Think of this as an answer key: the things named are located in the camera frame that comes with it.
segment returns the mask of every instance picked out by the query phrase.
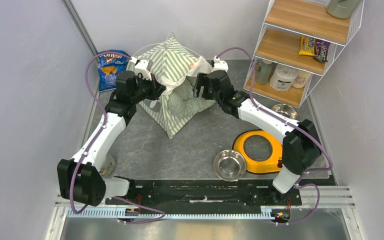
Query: wooden shelf board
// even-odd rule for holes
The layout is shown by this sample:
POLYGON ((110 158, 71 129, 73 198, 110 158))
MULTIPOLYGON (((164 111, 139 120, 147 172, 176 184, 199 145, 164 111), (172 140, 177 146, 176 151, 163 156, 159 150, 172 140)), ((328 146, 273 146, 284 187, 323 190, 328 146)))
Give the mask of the wooden shelf board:
POLYGON ((345 45, 350 19, 329 15, 327 7, 302 0, 276 0, 266 23, 345 45))
MULTIPOLYGON (((245 85, 246 90, 250 90, 252 80, 253 80, 253 74, 251 74, 251 76, 246 82, 246 85, 245 85)), ((291 86, 287 91, 276 91, 270 86, 269 82, 267 82, 264 85, 261 85, 255 82, 254 88, 252 91, 254 93, 261 94, 271 99, 278 100, 280 102, 299 108, 301 103, 301 98, 303 97, 303 94, 304 94, 304 87, 295 88, 291 86)))
POLYGON ((322 75, 325 71, 325 63, 314 60, 312 56, 299 55, 300 45, 301 37, 298 35, 267 29, 256 55, 322 75))

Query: blue chip bag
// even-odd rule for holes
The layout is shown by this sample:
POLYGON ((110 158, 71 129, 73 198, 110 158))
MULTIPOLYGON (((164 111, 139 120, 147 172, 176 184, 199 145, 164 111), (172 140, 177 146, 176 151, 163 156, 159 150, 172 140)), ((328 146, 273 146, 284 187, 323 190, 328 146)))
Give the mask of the blue chip bag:
MULTIPOLYGON (((109 50, 128 55, 124 51, 109 50)), ((117 75, 126 70, 129 60, 124 56, 109 53, 100 56, 98 65, 99 73, 99 92, 108 91, 116 88, 117 75)))

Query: silver bowl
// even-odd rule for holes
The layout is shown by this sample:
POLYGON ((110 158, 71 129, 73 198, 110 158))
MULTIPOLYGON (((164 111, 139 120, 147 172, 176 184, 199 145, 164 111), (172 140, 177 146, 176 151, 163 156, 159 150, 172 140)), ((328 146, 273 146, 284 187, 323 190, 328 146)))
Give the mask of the silver bowl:
POLYGON ((240 179, 247 170, 242 154, 235 150, 221 151, 214 160, 215 174, 222 180, 232 182, 240 179))
POLYGON ((298 112, 288 104, 284 104, 284 103, 276 104, 271 108, 271 110, 273 110, 274 112, 284 117, 287 117, 293 120, 298 119, 298 112))

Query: snack bag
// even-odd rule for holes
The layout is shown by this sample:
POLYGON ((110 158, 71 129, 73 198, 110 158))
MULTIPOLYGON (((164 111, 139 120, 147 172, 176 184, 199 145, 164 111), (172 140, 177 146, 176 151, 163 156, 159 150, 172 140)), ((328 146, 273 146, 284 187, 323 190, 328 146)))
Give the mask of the snack bag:
POLYGON ((299 50, 299 55, 314 56, 314 37, 302 36, 301 37, 301 48, 299 50))
POLYGON ((323 41, 323 40, 316 40, 315 41, 315 56, 314 59, 321 62, 321 63, 326 63, 328 61, 328 50, 329 50, 329 45, 331 43, 328 41, 323 41))
MULTIPOLYGON (((128 55, 124 51, 109 50, 128 55)), ((117 75, 126 70, 129 62, 124 56, 113 53, 100 56, 98 64, 99 73, 99 92, 108 91, 116 88, 117 75)))

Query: white wall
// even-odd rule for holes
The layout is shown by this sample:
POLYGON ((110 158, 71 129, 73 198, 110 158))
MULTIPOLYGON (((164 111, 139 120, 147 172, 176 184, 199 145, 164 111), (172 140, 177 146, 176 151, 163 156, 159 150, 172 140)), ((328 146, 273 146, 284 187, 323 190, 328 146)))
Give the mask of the white wall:
MULTIPOLYGON (((207 59, 229 47, 251 54, 269 0, 72 0, 98 51, 140 48, 166 40, 179 42, 207 59)), ((247 59, 231 51, 226 59, 247 59)))
POLYGON ((367 239, 384 239, 384 1, 312 94, 335 176, 349 185, 367 239))
POLYGON ((57 163, 78 149, 91 54, 59 0, 0 0, 0 240, 45 236, 57 163))

